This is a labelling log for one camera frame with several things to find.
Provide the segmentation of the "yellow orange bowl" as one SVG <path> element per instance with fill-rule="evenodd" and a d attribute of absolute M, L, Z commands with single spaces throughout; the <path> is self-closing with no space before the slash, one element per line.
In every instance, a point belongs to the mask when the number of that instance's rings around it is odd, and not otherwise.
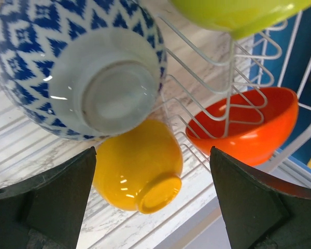
<path fill-rule="evenodd" d="M 182 168 L 181 148 L 169 127 L 147 119 L 99 146 L 93 187 L 121 210 L 152 214 L 178 195 Z"/>

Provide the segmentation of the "red orange bowl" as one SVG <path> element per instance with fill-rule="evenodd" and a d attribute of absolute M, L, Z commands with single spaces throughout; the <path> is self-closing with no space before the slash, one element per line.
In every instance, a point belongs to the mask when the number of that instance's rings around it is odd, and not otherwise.
<path fill-rule="evenodd" d="M 237 160 L 257 166 L 268 161 L 293 131 L 299 112 L 296 93 L 284 87 L 267 87 L 235 94 L 230 99 L 229 128 L 224 136 L 221 117 L 227 107 L 222 99 L 199 112 L 186 126 L 185 133 L 201 152 L 210 155 L 217 147 Z"/>

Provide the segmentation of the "lime green bowl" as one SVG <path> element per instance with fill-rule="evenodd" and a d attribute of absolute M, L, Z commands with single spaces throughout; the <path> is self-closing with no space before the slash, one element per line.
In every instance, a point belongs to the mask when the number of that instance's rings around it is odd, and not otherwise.
<path fill-rule="evenodd" d="M 311 7 L 311 0 L 177 0 L 170 1 L 192 23 L 242 39 Z"/>

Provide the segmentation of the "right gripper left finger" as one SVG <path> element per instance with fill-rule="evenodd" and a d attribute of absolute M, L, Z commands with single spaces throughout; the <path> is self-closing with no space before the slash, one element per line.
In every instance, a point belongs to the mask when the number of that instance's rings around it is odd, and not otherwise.
<path fill-rule="evenodd" d="M 96 164 L 94 147 L 0 189 L 0 248 L 76 248 Z"/>

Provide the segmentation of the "red patterned bowl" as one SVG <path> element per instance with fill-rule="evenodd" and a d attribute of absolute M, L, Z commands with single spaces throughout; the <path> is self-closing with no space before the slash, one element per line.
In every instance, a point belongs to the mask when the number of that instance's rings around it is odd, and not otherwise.
<path fill-rule="evenodd" d="M 4 1 L 0 86 L 44 130 L 90 141 L 126 133 L 151 113 L 167 55 L 135 1 Z"/>

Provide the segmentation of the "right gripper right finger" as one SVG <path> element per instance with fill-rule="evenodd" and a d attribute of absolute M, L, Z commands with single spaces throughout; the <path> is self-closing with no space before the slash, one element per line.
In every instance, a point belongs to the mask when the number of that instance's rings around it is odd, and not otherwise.
<path fill-rule="evenodd" d="M 231 248 L 311 248 L 311 189 L 210 150 Z"/>

